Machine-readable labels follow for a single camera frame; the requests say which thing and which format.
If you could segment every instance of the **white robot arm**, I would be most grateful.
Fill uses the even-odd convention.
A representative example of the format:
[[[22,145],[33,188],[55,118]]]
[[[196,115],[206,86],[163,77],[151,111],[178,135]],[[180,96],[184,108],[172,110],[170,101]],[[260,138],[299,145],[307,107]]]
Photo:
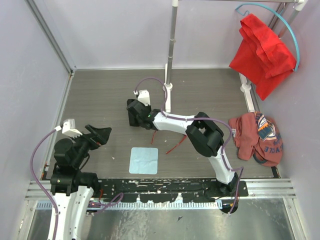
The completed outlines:
[[[171,113],[163,115],[159,109],[151,109],[150,99],[138,95],[137,99],[127,100],[129,124],[133,127],[143,127],[147,130],[172,131],[187,135],[195,150],[208,158],[212,165],[219,188],[223,194],[230,195],[236,190],[239,179],[237,173],[231,171],[231,166],[225,154],[222,154],[222,130],[203,112],[197,115],[182,116]]]

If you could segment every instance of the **white wall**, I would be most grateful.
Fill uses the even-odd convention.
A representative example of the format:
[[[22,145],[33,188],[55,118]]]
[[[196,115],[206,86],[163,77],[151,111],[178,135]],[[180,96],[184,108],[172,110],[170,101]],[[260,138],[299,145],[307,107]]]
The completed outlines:
[[[31,179],[29,160],[52,128],[68,73],[24,0],[0,7],[0,233],[13,239]],[[47,144],[35,158],[38,173]]]
[[[172,0],[36,2],[47,5],[78,69],[163,68],[167,62]],[[242,40],[239,4],[180,1],[173,67],[227,67]],[[265,9],[244,9],[266,22],[271,18]]]
[[[259,104],[278,124],[284,144],[281,175],[291,178],[305,226],[315,240],[320,236],[319,19],[320,2],[309,0],[292,24],[301,51],[300,67]],[[292,48],[288,33],[283,41]]]

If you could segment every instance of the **metal pole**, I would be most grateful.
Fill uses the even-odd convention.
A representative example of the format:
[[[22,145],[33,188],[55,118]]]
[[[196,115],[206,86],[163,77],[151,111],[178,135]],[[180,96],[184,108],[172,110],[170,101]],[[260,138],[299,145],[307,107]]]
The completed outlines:
[[[174,45],[175,45],[178,2],[179,2],[178,0],[172,0],[172,16],[171,16],[169,54],[168,54],[168,64],[167,64],[166,81],[165,81],[166,85],[169,85],[170,81],[171,81],[171,71],[172,71],[172,60],[173,60]]]
[[[276,12],[278,14],[282,15],[287,10],[288,7],[289,7],[288,3],[285,3],[285,2],[279,3],[279,5],[276,9]],[[280,19],[276,15],[273,15],[268,27],[270,29],[274,30],[277,27],[279,20]]]
[[[299,12],[300,12],[300,11],[293,10],[293,13],[291,13],[291,16],[289,17],[289,19],[288,19],[288,21],[287,21],[289,25],[292,24],[292,22],[295,20],[295,18],[296,18],[296,16],[298,15]],[[283,28],[281,29],[278,37],[279,37],[279,38],[282,38],[282,37],[284,36],[284,34],[285,34],[286,31],[287,31],[287,27],[286,27],[286,26],[283,26]]]

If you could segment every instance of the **graphic print on shirt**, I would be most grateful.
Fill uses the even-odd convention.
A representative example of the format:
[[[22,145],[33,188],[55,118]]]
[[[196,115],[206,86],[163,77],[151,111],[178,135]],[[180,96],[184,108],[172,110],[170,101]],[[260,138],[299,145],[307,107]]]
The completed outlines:
[[[255,123],[258,135],[263,141],[277,139],[275,126],[261,112],[255,112]]]

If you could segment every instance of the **fabric on floor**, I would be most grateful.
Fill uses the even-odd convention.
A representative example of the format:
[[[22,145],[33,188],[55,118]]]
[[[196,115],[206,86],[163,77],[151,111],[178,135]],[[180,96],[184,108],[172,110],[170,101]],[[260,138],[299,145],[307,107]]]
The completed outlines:
[[[154,147],[133,147],[131,149],[129,173],[157,174],[158,149]]]

